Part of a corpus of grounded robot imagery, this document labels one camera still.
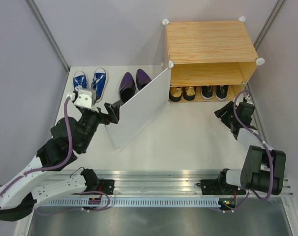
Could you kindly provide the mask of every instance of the metal pole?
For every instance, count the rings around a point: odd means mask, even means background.
[[[43,16],[41,15],[38,7],[36,6],[34,0],[25,0],[26,4],[30,8],[32,14],[34,15],[36,21],[40,25],[44,35],[46,36],[47,40],[49,41],[51,47],[53,48],[54,52],[56,53],[57,57],[59,58],[61,64],[63,65],[64,69],[66,70],[67,74],[69,73],[70,67],[68,66],[64,56],[62,55],[60,48],[58,47],[56,41],[54,40],[52,33],[50,32],[48,26],[46,25]]]
[[[281,8],[284,6],[284,3],[287,0],[278,0],[275,7],[273,8],[273,10],[271,11],[271,14],[269,15],[266,23],[264,24],[261,32],[259,33],[255,43],[254,43],[254,47],[257,50],[258,47],[261,45],[262,40],[264,39],[265,35],[267,34],[270,26],[272,25],[272,23],[274,22],[274,20],[276,19],[276,17],[278,16]]]

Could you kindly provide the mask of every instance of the wood grain surface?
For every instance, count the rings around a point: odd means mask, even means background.
[[[238,63],[176,64],[171,86],[239,85],[243,77]]]
[[[255,61],[244,24],[236,21],[169,23],[170,60],[177,64]]]

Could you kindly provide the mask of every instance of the wooden shoe rack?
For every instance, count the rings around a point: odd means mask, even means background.
[[[170,86],[197,86],[193,101],[217,101],[215,85],[229,85],[226,100],[234,99],[257,67],[257,53],[241,21],[171,22],[165,33],[164,63],[174,64]],[[205,85],[214,86],[210,100],[201,97]]]

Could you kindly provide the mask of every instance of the white panel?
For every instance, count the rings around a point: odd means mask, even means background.
[[[286,1],[258,49],[266,63],[250,85],[269,144],[287,155],[286,175],[298,201],[298,0]]]
[[[162,62],[164,18],[236,20],[257,38],[277,0],[35,0],[68,64]]]
[[[119,123],[106,126],[115,148],[129,143],[167,103],[170,79],[165,69],[120,108]]]

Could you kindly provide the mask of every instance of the white sneaker sole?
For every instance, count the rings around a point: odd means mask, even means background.
[[[203,98],[204,100],[210,100],[210,99],[212,99],[212,96],[211,96],[211,97],[204,97],[203,94],[201,94],[201,95],[202,95],[202,98]]]
[[[219,98],[219,97],[217,97],[217,94],[216,94],[216,98],[217,98],[219,101],[224,101],[224,100],[227,99],[227,97],[225,97],[225,98]]]

